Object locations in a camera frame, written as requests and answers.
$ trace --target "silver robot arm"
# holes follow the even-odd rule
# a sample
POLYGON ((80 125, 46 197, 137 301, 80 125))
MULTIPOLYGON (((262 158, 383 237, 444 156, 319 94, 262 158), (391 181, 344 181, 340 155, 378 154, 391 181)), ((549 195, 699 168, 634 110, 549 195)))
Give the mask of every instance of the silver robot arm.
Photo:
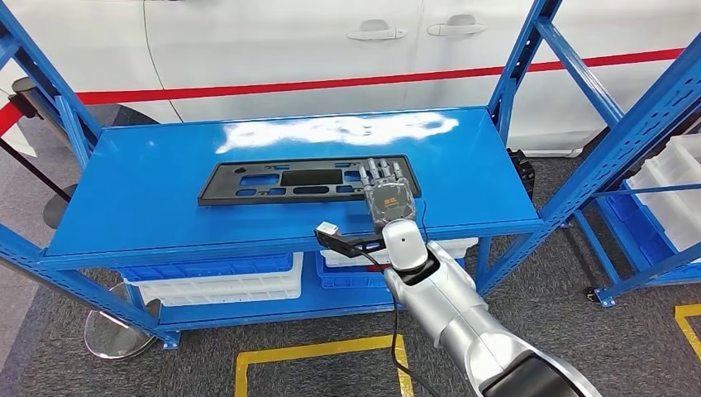
POLYGON ((600 397, 567 362, 510 333, 477 294, 474 281, 436 242, 424 243, 399 165, 368 159, 359 167, 377 234, 343 237, 336 225, 315 230, 319 243, 348 257, 387 248, 384 279, 394 298, 443 348, 478 397, 600 397))
POLYGON ((595 397, 599 392, 567 362, 510 333, 489 313, 474 281, 436 242, 424 245, 417 224, 382 229, 392 267, 384 279, 394 298, 443 348, 483 397, 595 397))

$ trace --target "black plastic panel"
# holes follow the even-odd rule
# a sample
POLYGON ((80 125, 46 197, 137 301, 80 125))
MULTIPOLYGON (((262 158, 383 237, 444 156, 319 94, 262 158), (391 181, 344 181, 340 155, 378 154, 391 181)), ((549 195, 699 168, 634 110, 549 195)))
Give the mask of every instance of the black plastic panel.
MULTIPOLYGON (((397 162, 414 198, 421 189, 405 155, 374 157, 397 162)), ((219 163, 209 175, 198 204, 232 205, 364 200, 358 167, 367 157, 219 163)))

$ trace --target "red barrier tape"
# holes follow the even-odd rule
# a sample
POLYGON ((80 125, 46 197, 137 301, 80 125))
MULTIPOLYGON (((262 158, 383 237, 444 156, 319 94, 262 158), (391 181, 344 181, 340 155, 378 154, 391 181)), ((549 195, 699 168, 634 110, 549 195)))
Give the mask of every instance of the red barrier tape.
MULTIPOLYGON (((635 64, 655 60, 673 60, 681 54, 683 48, 637 52, 633 54, 597 56, 584 59, 589 67, 635 64)), ((529 72, 564 69, 559 61, 531 64, 529 72)), ((283 91, 300 91, 307 89, 357 87, 361 85, 414 83, 418 81, 463 79, 466 77, 493 76, 502 73, 503 66, 493 66, 477 69, 446 70, 441 72, 426 72, 414 74, 395 74, 374 77, 359 77, 353 79, 333 79, 318 81, 300 81, 297 83, 234 85, 227 87, 204 88, 167 88, 146 89, 136 91, 101 91, 79 93, 78 96, 86 105, 105 103, 129 103, 163 101, 169 99, 187 99, 203 97, 221 97, 227 95, 246 95, 249 93, 279 93, 283 91)))
POLYGON ((0 136, 5 135, 5 132, 14 126, 21 116, 21 112, 11 102, 3 106, 0 109, 0 136))

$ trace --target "white plastic bin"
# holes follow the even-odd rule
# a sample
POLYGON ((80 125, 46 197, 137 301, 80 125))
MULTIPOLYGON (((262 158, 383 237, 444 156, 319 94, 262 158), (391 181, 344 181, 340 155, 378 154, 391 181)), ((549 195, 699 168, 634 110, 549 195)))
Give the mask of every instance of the white plastic bin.
MULTIPOLYGON (((448 252, 455 259, 462 259, 465 257, 465 251, 471 246, 477 244, 476 238, 459 238, 456 240, 442 240, 438 241, 444 250, 448 252)), ((321 251, 322 256, 326 260, 326 265, 328 267, 348 267, 348 266, 367 266, 372 265, 370 261, 364 256, 357 256, 355 258, 347 258, 338 252, 331 250, 321 251)), ((376 261, 380 264, 389 263, 389 254, 387 250, 380 250, 370 254, 376 261)))
POLYGON ((295 299, 302 294, 303 260, 304 253, 296 252, 292 269, 277 273, 124 281, 139 287, 144 302, 160 299, 164 306, 295 299))
MULTIPOLYGON (((674 136, 628 180, 631 189, 701 184, 701 135, 674 136)), ((637 194, 682 251, 701 241, 701 190, 637 194)))

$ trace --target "black wire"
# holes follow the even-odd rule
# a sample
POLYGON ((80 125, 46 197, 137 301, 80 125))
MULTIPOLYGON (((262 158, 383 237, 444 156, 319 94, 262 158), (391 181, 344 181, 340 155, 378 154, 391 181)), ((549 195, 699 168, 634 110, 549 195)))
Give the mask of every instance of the black wire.
MULTIPOLYGON (((383 272, 382 266, 379 265, 379 262, 373 258, 370 254, 363 252, 362 250, 358 249, 358 252, 364 256, 365 258, 368 259, 368 261, 372 262, 375 266, 377 266, 377 271, 380 273, 383 272)), ((394 366, 396 366, 399 370, 404 372, 405 374, 409 375, 410 378, 416 380, 430 395, 433 397, 440 397, 439 394, 426 382, 421 376, 417 375, 415 372, 409 370, 406 366, 403 366, 399 360, 397 360, 397 334, 399 330, 399 307, 397 305, 397 300, 394 298, 394 295, 392 295, 392 304, 394 306, 394 326, 392 329, 392 361, 394 362, 394 366)))

